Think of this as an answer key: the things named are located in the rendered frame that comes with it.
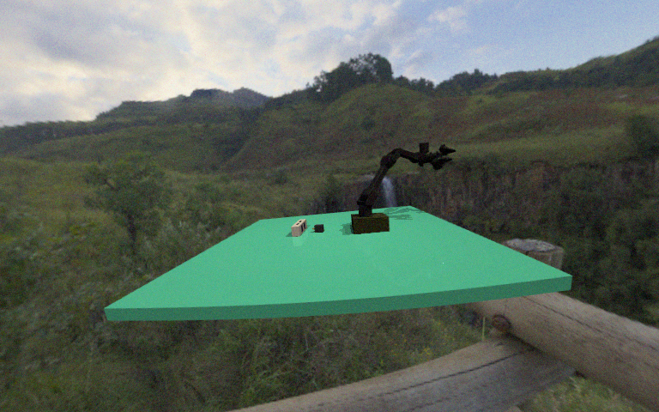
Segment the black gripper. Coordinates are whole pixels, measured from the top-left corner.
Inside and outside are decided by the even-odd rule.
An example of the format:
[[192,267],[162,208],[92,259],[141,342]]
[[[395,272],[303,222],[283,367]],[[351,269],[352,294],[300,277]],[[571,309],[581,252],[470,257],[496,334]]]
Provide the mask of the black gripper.
[[442,158],[442,156],[446,156],[447,154],[456,152],[455,149],[448,148],[448,147],[445,146],[445,144],[442,144],[439,147],[439,151],[440,151],[440,153],[437,151],[435,154],[432,153],[432,152],[427,154],[427,161],[430,164],[432,164],[432,167],[435,170],[439,169],[443,165],[443,163],[445,163],[447,161],[452,161],[451,158]]

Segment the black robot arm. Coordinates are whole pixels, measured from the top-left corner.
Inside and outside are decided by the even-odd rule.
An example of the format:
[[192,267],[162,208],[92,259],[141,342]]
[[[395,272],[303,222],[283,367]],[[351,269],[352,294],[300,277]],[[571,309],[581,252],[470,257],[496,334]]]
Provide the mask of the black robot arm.
[[374,205],[375,200],[377,200],[379,195],[378,187],[382,183],[387,170],[395,165],[400,157],[409,159],[412,163],[419,163],[418,165],[423,167],[423,163],[429,163],[427,161],[427,152],[429,152],[429,142],[420,143],[420,152],[412,153],[405,149],[395,148],[390,153],[383,156],[381,158],[381,167],[378,169],[374,179],[371,184],[362,191],[360,198],[357,200],[357,204],[360,206],[359,216],[373,216],[372,205]]

